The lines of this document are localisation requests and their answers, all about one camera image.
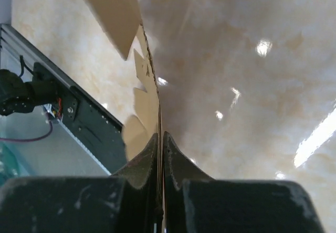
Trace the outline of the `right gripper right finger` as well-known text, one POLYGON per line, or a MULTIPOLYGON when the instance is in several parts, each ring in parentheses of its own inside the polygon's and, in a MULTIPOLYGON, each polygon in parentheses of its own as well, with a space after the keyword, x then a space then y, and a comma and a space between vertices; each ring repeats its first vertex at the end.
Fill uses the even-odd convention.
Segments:
POLYGON ((213 178, 181 152, 167 131, 163 134, 163 158, 167 232, 196 232, 190 184, 193 181, 212 181, 213 178))

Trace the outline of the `brown cardboard box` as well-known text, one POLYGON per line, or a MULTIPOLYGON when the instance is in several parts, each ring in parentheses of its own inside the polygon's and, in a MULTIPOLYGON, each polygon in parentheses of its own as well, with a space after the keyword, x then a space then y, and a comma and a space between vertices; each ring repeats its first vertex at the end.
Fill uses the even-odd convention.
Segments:
POLYGON ((157 214, 155 232, 164 232, 163 160, 161 139, 161 106, 152 54, 140 13, 138 0, 85 0, 105 34, 123 59, 127 59, 134 39, 141 52, 133 50, 136 76, 143 89, 134 88, 135 114, 128 117, 122 128, 122 139, 129 161, 144 149, 154 133, 159 135, 157 150, 157 214))

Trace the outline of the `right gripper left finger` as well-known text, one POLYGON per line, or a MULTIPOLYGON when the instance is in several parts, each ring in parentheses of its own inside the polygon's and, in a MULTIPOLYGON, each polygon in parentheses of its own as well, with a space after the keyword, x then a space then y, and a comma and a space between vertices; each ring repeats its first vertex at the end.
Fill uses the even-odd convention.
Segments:
POLYGON ((113 232, 155 232, 159 135, 154 133, 144 149, 112 178, 118 188, 112 193, 115 210, 113 232))

